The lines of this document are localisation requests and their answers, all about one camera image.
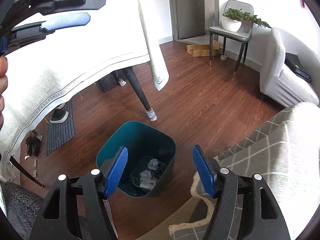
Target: human hand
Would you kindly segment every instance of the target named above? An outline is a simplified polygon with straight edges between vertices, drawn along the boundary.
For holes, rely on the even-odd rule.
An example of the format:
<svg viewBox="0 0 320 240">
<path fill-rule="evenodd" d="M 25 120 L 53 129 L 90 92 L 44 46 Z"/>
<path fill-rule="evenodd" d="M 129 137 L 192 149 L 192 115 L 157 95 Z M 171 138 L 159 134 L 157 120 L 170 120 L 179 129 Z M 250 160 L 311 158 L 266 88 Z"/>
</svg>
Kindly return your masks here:
<svg viewBox="0 0 320 240">
<path fill-rule="evenodd" d="M 3 115 L 2 111 L 4 109 L 4 98 L 2 93 L 8 87 L 8 78 L 5 75 L 8 70 L 8 60 L 6 57 L 0 57 L 0 130 L 3 126 Z"/>
</svg>

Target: white label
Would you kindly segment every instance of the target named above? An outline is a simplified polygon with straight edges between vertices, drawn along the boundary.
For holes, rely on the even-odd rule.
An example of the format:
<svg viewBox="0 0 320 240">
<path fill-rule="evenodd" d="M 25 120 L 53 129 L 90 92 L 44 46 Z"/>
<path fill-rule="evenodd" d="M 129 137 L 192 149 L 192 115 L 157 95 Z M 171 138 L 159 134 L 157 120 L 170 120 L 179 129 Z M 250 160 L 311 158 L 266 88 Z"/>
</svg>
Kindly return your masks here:
<svg viewBox="0 0 320 240">
<path fill-rule="evenodd" d="M 145 179 L 145 178 L 140 178 L 140 186 L 143 188 L 147 188 L 150 190 L 153 190 L 153 188 L 156 185 L 156 181 L 154 179 Z"/>
</svg>

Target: white flower pot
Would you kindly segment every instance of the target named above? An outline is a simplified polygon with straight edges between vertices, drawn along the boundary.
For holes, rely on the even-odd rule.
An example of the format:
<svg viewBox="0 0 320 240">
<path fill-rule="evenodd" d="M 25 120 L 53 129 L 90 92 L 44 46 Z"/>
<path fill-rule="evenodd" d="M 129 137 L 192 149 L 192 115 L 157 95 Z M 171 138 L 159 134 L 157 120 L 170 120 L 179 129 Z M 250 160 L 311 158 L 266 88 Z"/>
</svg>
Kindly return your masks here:
<svg viewBox="0 0 320 240">
<path fill-rule="evenodd" d="M 221 24 L 222 28 L 231 32 L 237 32 L 240 29 L 242 22 L 221 16 Z"/>
</svg>

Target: baseboard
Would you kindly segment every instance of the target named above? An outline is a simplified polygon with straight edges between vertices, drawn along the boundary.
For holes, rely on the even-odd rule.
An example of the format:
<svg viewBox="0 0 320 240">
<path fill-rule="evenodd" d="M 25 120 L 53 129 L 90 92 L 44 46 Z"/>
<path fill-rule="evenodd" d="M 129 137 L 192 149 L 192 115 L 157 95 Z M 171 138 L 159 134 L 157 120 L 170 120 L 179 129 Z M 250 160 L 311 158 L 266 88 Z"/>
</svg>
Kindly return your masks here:
<svg viewBox="0 0 320 240">
<path fill-rule="evenodd" d="M 222 48 L 219 48 L 219 53 L 222 54 Z M 238 60 L 238 54 L 236 54 L 232 51 L 225 50 L 224 55 L 226 55 L 227 57 L 229 57 L 231 59 Z M 248 58 L 245 59 L 245 65 L 247 65 L 250 68 L 253 68 L 255 71 L 258 71 L 258 72 L 260 72 L 260 69 L 262 67 L 258 63 L 254 62 L 252 60 L 249 60 Z"/>
<path fill-rule="evenodd" d="M 159 45 L 161 45 L 161 44 L 167 43 L 169 41 L 173 41 L 173 37 L 171 35 L 169 37 L 164 37 L 162 39 L 159 39 L 158 41 L 159 41 Z"/>
</svg>

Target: striped gray mat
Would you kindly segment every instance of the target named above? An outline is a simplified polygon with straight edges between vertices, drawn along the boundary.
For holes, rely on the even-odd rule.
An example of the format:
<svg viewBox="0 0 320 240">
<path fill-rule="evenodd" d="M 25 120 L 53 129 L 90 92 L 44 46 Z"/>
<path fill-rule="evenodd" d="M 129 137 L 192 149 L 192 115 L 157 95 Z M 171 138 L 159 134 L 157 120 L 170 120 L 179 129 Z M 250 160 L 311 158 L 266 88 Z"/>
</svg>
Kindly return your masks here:
<svg viewBox="0 0 320 240">
<path fill-rule="evenodd" d="M 49 122 L 48 124 L 46 156 L 76 135 L 73 124 L 71 100 L 65 104 L 63 109 L 69 112 L 68 118 L 63 123 Z"/>
</svg>

